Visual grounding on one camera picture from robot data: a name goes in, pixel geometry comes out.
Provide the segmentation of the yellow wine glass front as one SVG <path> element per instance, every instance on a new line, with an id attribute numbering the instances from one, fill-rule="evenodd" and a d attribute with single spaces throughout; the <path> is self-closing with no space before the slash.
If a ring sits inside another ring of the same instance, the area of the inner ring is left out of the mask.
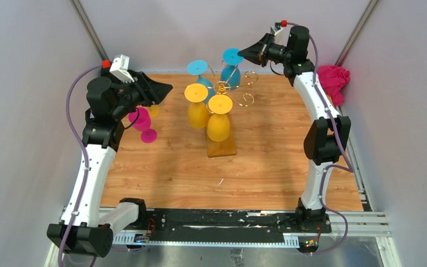
<path id="1" fill-rule="evenodd" d="M 212 112 L 207 124 L 207 135 L 215 142 L 223 142 L 230 135 L 229 112 L 232 110 L 232 100 L 226 95 L 216 95 L 210 98 L 208 109 Z"/>

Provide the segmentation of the teal wine glass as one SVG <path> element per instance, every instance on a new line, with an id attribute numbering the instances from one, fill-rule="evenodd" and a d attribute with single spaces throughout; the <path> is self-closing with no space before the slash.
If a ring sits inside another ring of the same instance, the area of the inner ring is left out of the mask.
<path id="1" fill-rule="evenodd" d="M 205 105 L 207 105 L 210 98 L 216 94 L 213 84 L 203 76 L 208 69 L 209 65 L 204 60 L 194 60 L 187 65 L 187 72 L 190 75 L 197 76 L 196 83 L 204 85 L 208 90 L 208 95 L 203 101 Z"/>
<path id="2" fill-rule="evenodd" d="M 237 55 L 238 51 L 238 48 L 228 48 L 222 55 L 225 66 L 221 72 L 221 81 L 227 82 L 231 90 L 237 89 L 241 81 L 241 71 L 237 67 L 243 58 Z"/>

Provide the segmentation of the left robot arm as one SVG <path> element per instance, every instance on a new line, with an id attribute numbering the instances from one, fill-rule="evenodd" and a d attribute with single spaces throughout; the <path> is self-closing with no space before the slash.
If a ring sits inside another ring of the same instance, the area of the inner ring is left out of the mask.
<path id="1" fill-rule="evenodd" d="M 144 200 L 130 197 L 99 215 L 107 174 L 125 131 L 122 119 L 136 108 L 160 104 L 173 89 L 143 72 L 130 74 L 133 82 L 105 73 L 87 84 L 86 125 L 76 135 L 82 156 L 75 188 L 59 222 L 47 228 L 47 237 L 62 253 L 104 258 L 125 227 L 141 230 L 148 223 Z"/>

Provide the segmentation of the corner frame post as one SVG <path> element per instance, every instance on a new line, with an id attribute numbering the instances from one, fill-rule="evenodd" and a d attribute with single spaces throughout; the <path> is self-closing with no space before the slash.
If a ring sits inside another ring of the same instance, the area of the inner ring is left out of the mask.
<path id="1" fill-rule="evenodd" d="M 373 15 L 375 9 L 380 4 L 380 0 L 369 0 L 367 2 L 366 7 L 364 8 L 364 11 L 362 12 L 360 18 L 358 19 L 355 27 L 353 28 L 351 34 L 349 35 L 349 38 L 347 39 L 344 47 L 342 48 L 339 57 L 337 58 L 335 65 L 336 66 L 342 66 L 344 62 L 346 61 L 349 53 L 351 52 L 355 42 L 359 38 L 360 34 L 364 30 L 368 20 Z"/>
<path id="2" fill-rule="evenodd" d="M 86 13 L 85 8 L 83 7 L 82 2 L 80 0 L 69 0 L 69 2 L 72 5 L 81 25 L 85 29 L 86 34 L 88 35 L 88 38 L 90 39 L 93 47 L 95 48 L 99 58 L 101 60 L 108 60 L 109 57 L 102 45 L 102 42 L 94 26 L 91 23 L 89 16 Z"/>

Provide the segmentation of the wooden rack base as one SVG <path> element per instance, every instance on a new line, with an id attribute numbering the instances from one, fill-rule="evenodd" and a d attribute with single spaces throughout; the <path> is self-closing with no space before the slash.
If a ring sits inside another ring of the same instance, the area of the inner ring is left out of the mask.
<path id="1" fill-rule="evenodd" d="M 227 139 L 221 142 L 213 141 L 209 138 L 206 130 L 206 147 L 207 147 L 207 156 L 209 158 L 235 156 L 237 154 L 232 117 L 230 113 L 227 113 L 226 116 L 229 120 L 229 127 L 230 127 L 230 132 Z"/>

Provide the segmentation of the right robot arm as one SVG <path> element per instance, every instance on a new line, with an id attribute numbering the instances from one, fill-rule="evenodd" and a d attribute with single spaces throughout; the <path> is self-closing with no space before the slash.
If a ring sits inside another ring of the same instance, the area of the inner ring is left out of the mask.
<path id="1" fill-rule="evenodd" d="M 326 191 L 332 170 L 337 167 L 350 133 L 351 121 L 342 116 L 326 97 L 319 82 L 317 67 L 308 57 L 308 46 L 314 44 L 309 29 L 295 23 L 276 22 L 257 43 L 241 50 L 244 59 L 264 67 L 280 63 L 283 75 L 299 93 L 311 117 L 304 139 L 304 153 L 309 170 L 304 192 L 295 210 L 295 224 L 309 232 L 326 220 Z"/>

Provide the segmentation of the right corner frame post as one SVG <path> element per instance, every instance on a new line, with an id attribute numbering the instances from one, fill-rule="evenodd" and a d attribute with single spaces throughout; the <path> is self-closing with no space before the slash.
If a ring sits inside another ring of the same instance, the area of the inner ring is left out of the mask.
<path id="1" fill-rule="evenodd" d="M 346 61 L 349 53 L 351 52 L 355 42 L 359 38 L 360 34 L 364 30 L 368 20 L 373 15 L 375 9 L 380 4 L 380 0 L 369 0 L 367 2 L 366 7 L 364 8 L 364 11 L 362 12 L 360 18 L 358 19 L 355 27 L 353 28 L 351 34 L 349 35 L 349 38 L 347 39 L 344 47 L 342 48 L 339 57 L 337 58 L 335 65 L 336 66 L 342 66 L 344 62 Z"/>

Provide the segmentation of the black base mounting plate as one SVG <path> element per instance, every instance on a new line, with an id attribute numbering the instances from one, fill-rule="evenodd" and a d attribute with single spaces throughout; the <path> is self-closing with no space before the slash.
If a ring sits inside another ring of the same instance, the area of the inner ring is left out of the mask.
<path id="1" fill-rule="evenodd" d="M 285 242 L 285 234 L 316 238 L 329 234 L 329 217 L 297 222 L 294 212 L 218 209 L 148 209 L 145 221 L 120 233 L 134 233 L 154 243 L 268 244 Z"/>

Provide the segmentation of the pink cloth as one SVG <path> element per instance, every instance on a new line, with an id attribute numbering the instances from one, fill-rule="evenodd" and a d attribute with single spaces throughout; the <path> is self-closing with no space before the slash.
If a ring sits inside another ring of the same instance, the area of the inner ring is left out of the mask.
<path id="1" fill-rule="evenodd" d="M 320 66 L 317 71 L 325 93 L 331 97 L 334 106 L 342 106 L 345 99 L 341 90 L 350 82 L 351 72 L 335 65 Z"/>

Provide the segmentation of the pink wine glass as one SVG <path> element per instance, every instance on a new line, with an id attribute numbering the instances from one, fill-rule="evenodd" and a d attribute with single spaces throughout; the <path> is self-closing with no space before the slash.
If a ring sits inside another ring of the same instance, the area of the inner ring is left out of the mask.
<path id="1" fill-rule="evenodd" d="M 151 128 L 151 117 L 146 108 L 139 107 L 135 112 L 129 113 L 128 120 L 131 126 L 141 133 L 142 142 L 149 144 L 157 139 L 157 132 Z"/>

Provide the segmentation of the left corner frame post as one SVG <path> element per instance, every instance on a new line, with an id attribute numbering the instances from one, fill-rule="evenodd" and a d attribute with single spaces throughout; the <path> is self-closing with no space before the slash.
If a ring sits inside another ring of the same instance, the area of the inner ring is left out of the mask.
<path id="1" fill-rule="evenodd" d="M 72 5 L 81 25 L 85 29 L 86 34 L 88 35 L 88 38 L 90 39 L 93 47 L 95 48 L 99 58 L 101 60 L 108 60 L 109 57 L 102 45 L 102 42 L 94 26 L 91 23 L 89 16 L 86 13 L 85 8 L 83 7 L 82 2 L 80 0 L 69 0 L 69 2 Z"/>

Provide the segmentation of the yellow wine glass left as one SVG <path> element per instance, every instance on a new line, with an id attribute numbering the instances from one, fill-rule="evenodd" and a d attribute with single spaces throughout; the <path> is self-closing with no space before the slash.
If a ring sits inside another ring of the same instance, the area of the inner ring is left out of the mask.
<path id="1" fill-rule="evenodd" d="M 200 83 L 193 83 L 186 87 L 184 95 L 190 105 L 187 109 L 189 125 L 195 129 L 202 129 L 207 126 L 210 113 L 203 102 L 208 96 L 207 87 Z"/>

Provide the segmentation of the yellow wine glass taken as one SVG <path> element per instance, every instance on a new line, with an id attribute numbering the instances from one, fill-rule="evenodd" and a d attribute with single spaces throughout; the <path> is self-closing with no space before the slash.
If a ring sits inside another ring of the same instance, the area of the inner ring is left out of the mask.
<path id="1" fill-rule="evenodd" d="M 155 118 L 160 114 L 160 107 L 158 105 L 153 105 L 150 107 L 146 107 L 151 118 Z"/>

